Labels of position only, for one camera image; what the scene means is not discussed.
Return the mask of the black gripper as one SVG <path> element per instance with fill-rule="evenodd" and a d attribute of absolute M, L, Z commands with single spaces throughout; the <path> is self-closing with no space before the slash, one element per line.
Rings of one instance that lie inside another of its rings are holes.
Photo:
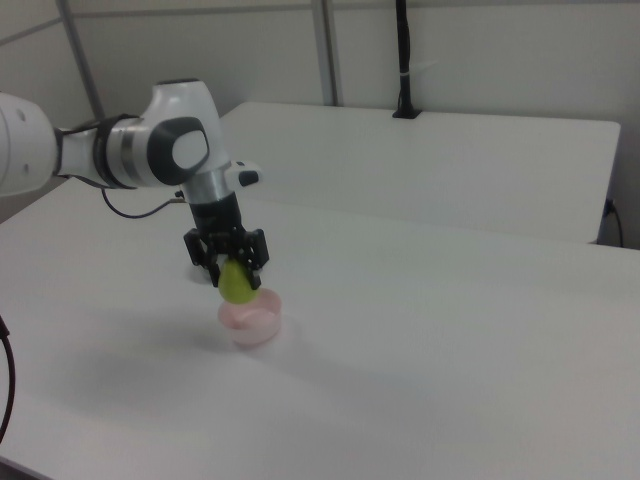
<path fill-rule="evenodd" d="M 206 204 L 190 204 L 189 208 L 197 229 L 191 229 L 183 236 L 191 263 L 204 272 L 214 287 L 218 287 L 221 277 L 218 253 L 201 236 L 235 230 L 231 235 L 231 257 L 243 268 L 251 289 L 257 291 L 262 284 L 262 269 L 270 259 L 266 236 L 262 229 L 243 230 L 236 194 Z"/>

